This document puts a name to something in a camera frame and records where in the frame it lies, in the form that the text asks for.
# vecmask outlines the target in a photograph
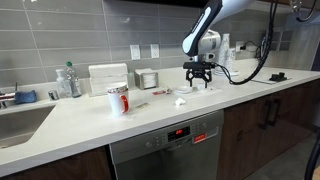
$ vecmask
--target white cup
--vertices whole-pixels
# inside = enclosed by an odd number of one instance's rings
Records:
[[[114,116],[129,111],[129,92],[126,83],[114,83],[107,87],[108,99]]]

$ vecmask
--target kitchen sink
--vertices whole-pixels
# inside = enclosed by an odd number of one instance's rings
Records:
[[[0,149],[27,142],[54,106],[0,115]]]

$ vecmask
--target dishwasher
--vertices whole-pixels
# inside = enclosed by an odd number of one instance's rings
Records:
[[[223,111],[110,144],[117,180],[215,180]]]

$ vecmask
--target white countertop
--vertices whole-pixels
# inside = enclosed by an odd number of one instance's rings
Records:
[[[243,71],[233,79],[241,80],[250,72]],[[4,114],[56,104],[28,142],[0,149],[0,177],[320,78],[320,72],[277,68],[263,68],[258,77],[279,72],[285,72],[292,79],[273,85],[249,82],[234,86],[225,77],[213,76],[206,93],[182,96],[187,103],[180,107],[174,105],[181,97],[176,94],[153,96],[151,92],[155,89],[130,91],[130,112],[120,118],[112,117],[107,96],[87,94],[57,103],[43,100],[33,105],[9,107],[6,112],[1,110],[0,114]],[[162,85],[170,88],[188,83],[182,68],[161,70],[159,78]],[[140,110],[134,108],[144,102],[150,105]]]

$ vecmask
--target gray wall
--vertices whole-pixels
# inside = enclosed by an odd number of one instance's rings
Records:
[[[128,64],[129,69],[182,66],[181,42],[199,9],[115,0],[1,0],[0,87],[55,81],[55,69],[72,61],[80,78],[91,64]],[[267,13],[246,10],[214,26],[235,41],[259,42]],[[131,61],[130,44],[142,60]],[[150,44],[160,44],[151,59]],[[238,54],[238,59],[253,53]]]

